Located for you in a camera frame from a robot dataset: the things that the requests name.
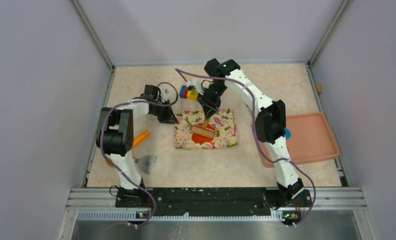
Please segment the floral cutting board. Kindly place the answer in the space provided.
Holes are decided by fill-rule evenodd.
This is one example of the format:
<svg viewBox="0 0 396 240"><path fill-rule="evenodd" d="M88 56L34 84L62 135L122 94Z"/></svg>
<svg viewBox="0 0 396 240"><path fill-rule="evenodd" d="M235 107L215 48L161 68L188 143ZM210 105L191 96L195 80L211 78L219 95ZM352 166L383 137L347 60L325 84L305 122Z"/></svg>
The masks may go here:
<svg viewBox="0 0 396 240"><path fill-rule="evenodd" d="M175 114L178 124L174 126L175 149L178 150L204 150L204 149L229 149L239 144L238 130L231 108L221 108L213 115L209 125L215 129L215 136L211 142L195 143L192 141L191 127L201 124L204 120L202 110L180 110Z"/></svg>

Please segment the wooden dough roller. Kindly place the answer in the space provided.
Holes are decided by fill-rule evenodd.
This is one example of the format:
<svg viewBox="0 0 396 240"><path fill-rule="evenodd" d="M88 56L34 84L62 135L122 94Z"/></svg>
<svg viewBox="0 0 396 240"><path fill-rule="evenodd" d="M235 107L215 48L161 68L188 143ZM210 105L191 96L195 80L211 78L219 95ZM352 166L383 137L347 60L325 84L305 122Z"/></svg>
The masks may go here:
<svg viewBox="0 0 396 240"><path fill-rule="evenodd" d="M213 138L216 130L211 128L209 119L204 119L201 125L195 124L191 127L191 132L196 135L200 135L206 138Z"/></svg>

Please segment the red dough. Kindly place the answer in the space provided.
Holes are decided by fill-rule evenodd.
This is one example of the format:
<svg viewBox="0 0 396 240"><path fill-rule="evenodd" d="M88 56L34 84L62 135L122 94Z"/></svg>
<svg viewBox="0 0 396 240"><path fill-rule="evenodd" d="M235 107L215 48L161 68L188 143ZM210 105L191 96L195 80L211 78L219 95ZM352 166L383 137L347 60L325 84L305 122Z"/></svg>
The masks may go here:
<svg viewBox="0 0 396 240"><path fill-rule="evenodd" d="M208 138L208 137L204 137L204 136L192 133L191 139L192 139L193 142L195 142L197 144L201 144L201 143L209 143L209 142L211 142L214 139L214 137L213 138Z"/></svg>

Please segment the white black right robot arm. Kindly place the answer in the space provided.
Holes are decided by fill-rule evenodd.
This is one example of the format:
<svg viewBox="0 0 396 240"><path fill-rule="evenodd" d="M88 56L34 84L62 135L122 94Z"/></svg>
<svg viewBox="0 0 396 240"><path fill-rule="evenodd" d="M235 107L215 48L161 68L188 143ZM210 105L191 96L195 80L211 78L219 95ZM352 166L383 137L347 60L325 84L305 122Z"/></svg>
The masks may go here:
<svg viewBox="0 0 396 240"><path fill-rule="evenodd" d="M287 148L285 103L264 94L232 59L220 63L213 58L206 63L204 70L213 80L197 98L203 108L205 119L210 119L218 112L221 96L226 89L237 93L251 109L254 137L269 151L281 195L287 200L293 200L304 190L304 185L291 164Z"/></svg>

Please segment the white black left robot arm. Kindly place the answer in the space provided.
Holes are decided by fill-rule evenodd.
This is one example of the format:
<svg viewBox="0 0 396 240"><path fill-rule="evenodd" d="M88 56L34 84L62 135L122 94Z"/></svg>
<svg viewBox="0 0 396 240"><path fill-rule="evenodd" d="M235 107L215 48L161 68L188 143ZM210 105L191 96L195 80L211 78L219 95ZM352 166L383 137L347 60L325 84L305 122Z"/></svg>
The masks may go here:
<svg viewBox="0 0 396 240"><path fill-rule="evenodd" d="M128 102L103 107L95 131L95 143L102 156L116 169L120 179L117 197L139 200L147 193L132 154L134 121L142 116L157 117L161 124L178 124L167 92L159 85L147 84L144 92Z"/></svg>

